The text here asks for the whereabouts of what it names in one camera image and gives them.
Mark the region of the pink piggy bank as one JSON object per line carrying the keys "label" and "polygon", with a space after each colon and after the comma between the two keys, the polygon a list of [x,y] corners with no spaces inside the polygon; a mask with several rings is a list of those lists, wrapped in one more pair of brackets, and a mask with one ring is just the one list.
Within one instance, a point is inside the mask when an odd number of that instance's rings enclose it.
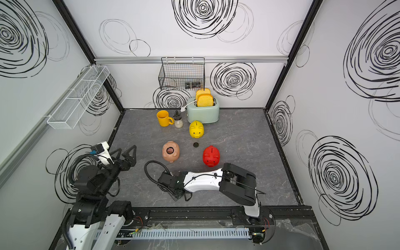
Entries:
{"label": "pink piggy bank", "polygon": [[174,141],[168,141],[166,144],[163,145],[162,148],[162,157],[164,160],[168,161],[169,163],[173,163],[176,161],[180,156],[180,147]]}

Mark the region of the yellow piggy bank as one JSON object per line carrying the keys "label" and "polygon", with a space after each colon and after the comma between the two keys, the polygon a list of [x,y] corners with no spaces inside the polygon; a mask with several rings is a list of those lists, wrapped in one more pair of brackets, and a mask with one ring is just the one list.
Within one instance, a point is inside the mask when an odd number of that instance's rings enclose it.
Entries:
{"label": "yellow piggy bank", "polygon": [[190,124],[189,133],[192,138],[201,138],[204,135],[204,125],[200,121],[193,121]]}

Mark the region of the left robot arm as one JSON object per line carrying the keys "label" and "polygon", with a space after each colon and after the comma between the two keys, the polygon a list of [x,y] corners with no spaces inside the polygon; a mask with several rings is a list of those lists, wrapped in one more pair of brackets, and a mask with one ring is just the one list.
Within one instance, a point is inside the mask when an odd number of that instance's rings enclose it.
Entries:
{"label": "left robot arm", "polygon": [[119,174],[136,165],[137,146],[125,152],[109,152],[107,142],[78,156],[67,172],[77,190],[76,201],[61,224],[69,250],[110,250],[123,226],[136,220],[129,201],[108,202],[112,186],[120,184]]}

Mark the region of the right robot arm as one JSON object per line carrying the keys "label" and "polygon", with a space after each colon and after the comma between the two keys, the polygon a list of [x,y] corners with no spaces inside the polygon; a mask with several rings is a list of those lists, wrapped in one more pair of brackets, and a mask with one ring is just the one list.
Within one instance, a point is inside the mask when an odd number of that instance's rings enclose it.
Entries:
{"label": "right robot arm", "polygon": [[237,165],[225,163],[217,170],[196,173],[184,171],[174,176],[165,170],[156,181],[161,190],[169,193],[177,201],[189,201],[193,193],[199,191],[219,191],[244,208],[250,222],[261,220],[261,204],[257,189],[256,175]]}

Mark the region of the red piggy bank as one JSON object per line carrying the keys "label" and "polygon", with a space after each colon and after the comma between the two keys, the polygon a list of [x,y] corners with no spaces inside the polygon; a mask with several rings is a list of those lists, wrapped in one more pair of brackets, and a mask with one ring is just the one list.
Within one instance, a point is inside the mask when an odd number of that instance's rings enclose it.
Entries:
{"label": "red piggy bank", "polygon": [[207,147],[203,152],[203,162],[208,167],[215,167],[220,162],[219,150],[214,146]]}

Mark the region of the yellow ceramic mug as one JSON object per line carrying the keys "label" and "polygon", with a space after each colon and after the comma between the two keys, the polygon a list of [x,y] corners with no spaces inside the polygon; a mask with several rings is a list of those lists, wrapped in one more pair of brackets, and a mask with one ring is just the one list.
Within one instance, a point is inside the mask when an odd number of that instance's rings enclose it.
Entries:
{"label": "yellow ceramic mug", "polygon": [[160,110],[157,113],[157,119],[161,127],[167,127],[175,124],[174,119],[170,117],[169,112],[166,110]]}

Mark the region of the glass sugar jar with spoon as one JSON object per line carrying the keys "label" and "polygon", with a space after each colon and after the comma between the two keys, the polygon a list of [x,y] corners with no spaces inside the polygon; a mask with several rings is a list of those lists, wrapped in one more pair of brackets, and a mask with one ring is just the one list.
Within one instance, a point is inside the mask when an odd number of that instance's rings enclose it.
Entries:
{"label": "glass sugar jar with spoon", "polygon": [[183,121],[182,121],[182,114],[180,111],[176,110],[174,115],[174,125],[176,128],[182,128],[183,127]]}

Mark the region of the mint green toaster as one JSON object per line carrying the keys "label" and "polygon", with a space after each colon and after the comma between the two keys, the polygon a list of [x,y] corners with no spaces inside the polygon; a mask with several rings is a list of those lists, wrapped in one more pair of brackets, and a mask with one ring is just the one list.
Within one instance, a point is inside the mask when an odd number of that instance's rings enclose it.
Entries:
{"label": "mint green toaster", "polygon": [[220,104],[216,98],[213,106],[197,107],[194,103],[195,98],[190,98],[187,101],[186,116],[189,123],[195,120],[203,124],[216,123],[219,120]]}

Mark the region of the yellow toast slice front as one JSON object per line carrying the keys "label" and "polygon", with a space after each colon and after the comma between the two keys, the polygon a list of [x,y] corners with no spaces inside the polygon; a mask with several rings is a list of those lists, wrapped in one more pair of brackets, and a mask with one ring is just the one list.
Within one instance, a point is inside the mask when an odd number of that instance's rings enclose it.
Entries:
{"label": "yellow toast slice front", "polygon": [[214,98],[211,94],[201,94],[197,98],[197,107],[211,107],[214,105]]}

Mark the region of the yellow toast slice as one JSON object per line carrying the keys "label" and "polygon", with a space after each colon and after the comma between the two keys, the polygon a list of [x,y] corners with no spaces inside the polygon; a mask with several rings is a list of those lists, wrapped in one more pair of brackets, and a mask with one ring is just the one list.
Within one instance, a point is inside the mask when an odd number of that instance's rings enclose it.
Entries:
{"label": "yellow toast slice", "polygon": [[197,98],[197,107],[211,107],[214,105],[214,98],[211,94],[201,94]]}
{"label": "yellow toast slice", "polygon": [[195,99],[198,100],[199,97],[200,97],[200,95],[203,95],[203,94],[211,94],[210,89],[205,88],[205,89],[197,90],[197,91],[196,91],[196,95],[195,95]]}

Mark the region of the yellow toast slice rear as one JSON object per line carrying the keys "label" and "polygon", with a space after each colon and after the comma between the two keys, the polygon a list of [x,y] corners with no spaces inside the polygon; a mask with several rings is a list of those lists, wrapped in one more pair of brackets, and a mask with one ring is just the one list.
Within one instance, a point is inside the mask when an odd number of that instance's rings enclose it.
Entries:
{"label": "yellow toast slice rear", "polygon": [[196,91],[196,95],[195,95],[195,99],[198,100],[199,97],[200,97],[200,95],[203,95],[203,94],[211,94],[210,89],[205,88],[205,89],[197,90],[197,91]]}

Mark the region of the dark item in basket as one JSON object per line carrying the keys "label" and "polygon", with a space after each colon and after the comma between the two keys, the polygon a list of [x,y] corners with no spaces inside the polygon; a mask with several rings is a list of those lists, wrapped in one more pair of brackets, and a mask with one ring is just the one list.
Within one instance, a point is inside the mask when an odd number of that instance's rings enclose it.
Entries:
{"label": "dark item in basket", "polygon": [[198,90],[202,88],[202,83],[201,82],[186,82],[184,84],[184,88],[186,90]]}

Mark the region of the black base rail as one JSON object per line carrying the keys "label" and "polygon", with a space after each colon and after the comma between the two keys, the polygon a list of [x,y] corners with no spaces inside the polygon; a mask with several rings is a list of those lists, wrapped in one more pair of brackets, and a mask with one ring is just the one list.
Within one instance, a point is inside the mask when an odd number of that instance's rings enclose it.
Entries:
{"label": "black base rail", "polygon": [[245,213],[243,206],[236,207],[139,207],[121,210],[109,206],[101,215],[104,221],[110,214],[128,215],[126,223],[138,220],[136,226],[146,226],[152,221],[203,221],[230,220],[233,225],[273,225],[276,220],[283,219],[314,219],[315,214],[310,206],[261,206],[259,215],[252,217]]}

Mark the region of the black corner frame post left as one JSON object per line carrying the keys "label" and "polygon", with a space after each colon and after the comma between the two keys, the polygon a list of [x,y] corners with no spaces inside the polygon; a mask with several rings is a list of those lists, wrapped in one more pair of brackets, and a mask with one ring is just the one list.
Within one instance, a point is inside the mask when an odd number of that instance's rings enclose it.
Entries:
{"label": "black corner frame post left", "polygon": [[[67,5],[65,4],[65,2],[63,0],[52,0],[52,2],[55,5],[55,7],[57,8],[60,15],[62,16],[62,18],[63,18],[64,22],[66,23],[66,25],[68,26],[69,30],[73,34],[75,40],[77,41],[78,45],[80,46],[80,49],[84,53],[84,55],[87,58],[87,60],[89,61],[89,63],[96,64],[95,55],[92,52],[88,42],[84,38],[82,32],[80,31],[77,23],[75,22],[72,14],[70,13]],[[109,80],[106,80],[104,85],[105,85],[105,89],[106,89],[107,93],[111,97],[111,99],[114,102],[115,106],[117,107],[118,111],[120,113],[123,113],[125,111],[125,109],[123,108],[123,105],[122,105],[121,101],[119,100],[119,98],[116,96],[115,91],[111,87]]]}

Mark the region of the black corner frame post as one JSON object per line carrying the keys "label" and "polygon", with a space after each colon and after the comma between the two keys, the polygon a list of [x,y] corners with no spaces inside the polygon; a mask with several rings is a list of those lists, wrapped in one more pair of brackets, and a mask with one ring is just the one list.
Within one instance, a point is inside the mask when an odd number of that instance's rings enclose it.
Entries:
{"label": "black corner frame post", "polygon": [[[69,30],[73,34],[75,40],[77,41],[78,45],[80,46],[80,49],[84,53],[84,55],[87,58],[87,60],[89,61],[89,63],[96,64],[95,55],[92,52],[88,42],[84,38],[82,32],[80,31],[77,23],[75,22],[72,14],[70,13],[67,5],[65,4],[65,2],[63,0],[52,0],[52,2],[55,5],[55,7],[57,8],[60,15],[62,16],[62,18],[63,18],[64,22],[66,23],[66,25],[68,26]],[[104,85],[105,85],[105,89],[106,89],[107,93],[111,97],[111,99],[114,102],[115,106],[117,107],[118,111],[120,113],[123,113],[125,111],[125,109],[123,108],[123,105],[122,105],[121,101],[119,100],[119,98],[116,96],[115,91],[111,87],[109,80],[106,80]]]}
{"label": "black corner frame post", "polygon": [[306,15],[306,17],[305,17],[305,19],[303,21],[303,24],[302,24],[302,26],[301,26],[301,28],[300,28],[300,30],[298,32],[298,35],[297,35],[297,37],[296,37],[296,39],[294,41],[294,44],[293,44],[293,46],[292,46],[292,48],[290,50],[290,53],[288,55],[287,63],[283,67],[283,69],[282,69],[282,71],[281,71],[281,73],[280,73],[280,75],[279,75],[279,77],[277,79],[277,82],[276,82],[276,84],[275,84],[275,86],[274,86],[274,88],[273,88],[273,90],[271,92],[271,95],[270,95],[270,97],[268,99],[268,102],[267,102],[267,104],[265,106],[265,110],[266,111],[269,111],[271,109],[271,107],[273,105],[273,102],[274,102],[275,98],[277,97],[277,95],[278,95],[278,93],[279,93],[279,91],[280,91],[280,89],[281,89],[281,87],[283,85],[283,82],[284,82],[284,80],[285,80],[285,78],[286,78],[286,76],[287,76],[287,74],[288,74],[288,72],[289,72],[289,70],[290,70],[295,58],[296,58],[296,56],[297,56],[297,53],[299,52],[299,50],[300,50],[300,48],[302,46],[302,43],[304,42],[304,40],[306,38],[306,35],[308,34],[308,31],[309,31],[309,29],[311,27],[311,24],[314,21],[315,16],[317,15],[322,3],[323,3],[323,0],[314,0],[312,2],[311,6],[309,8],[309,11],[308,11],[308,13],[307,13],[307,15]]}

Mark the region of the black corner frame post right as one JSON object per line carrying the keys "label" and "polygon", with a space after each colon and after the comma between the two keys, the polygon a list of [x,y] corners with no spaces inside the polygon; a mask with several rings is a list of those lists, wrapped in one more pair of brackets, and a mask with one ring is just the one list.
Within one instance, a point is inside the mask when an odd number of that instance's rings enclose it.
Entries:
{"label": "black corner frame post right", "polygon": [[302,46],[302,43],[304,42],[304,40],[306,38],[306,35],[308,34],[308,31],[309,31],[309,29],[311,27],[311,24],[314,21],[315,16],[317,15],[322,3],[323,3],[323,0],[314,0],[312,2],[311,6],[309,8],[309,11],[308,11],[308,13],[307,13],[307,15],[306,15],[306,17],[305,17],[305,19],[303,21],[303,24],[302,24],[302,26],[301,26],[301,28],[300,28],[300,30],[298,32],[298,35],[297,35],[297,37],[296,37],[296,39],[294,41],[294,44],[293,44],[293,46],[292,46],[292,48],[290,50],[290,53],[288,55],[287,63],[283,67],[283,69],[282,69],[282,71],[281,71],[281,73],[280,73],[280,75],[279,75],[279,77],[277,79],[277,82],[276,82],[276,84],[275,84],[275,86],[274,86],[274,88],[273,88],[273,90],[271,92],[271,95],[270,95],[270,97],[268,99],[268,102],[267,102],[267,104],[265,106],[265,110],[266,111],[269,111],[271,109],[271,107],[273,105],[273,102],[274,102],[275,98],[277,97],[277,95],[278,95],[278,93],[279,93],[279,91],[280,91],[280,89],[281,89],[281,87],[283,85],[283,82],[284,82],[284,80],[285,80],[285,78],[286,78],[286,76],[287,76],[287,74],[288,74],[288,72],[289,72],[289,70],[290,70],[295,58],[296,58],[296,56],[297,56],[297,53],[299,52],[299,50],[300,50],[300,48]]}

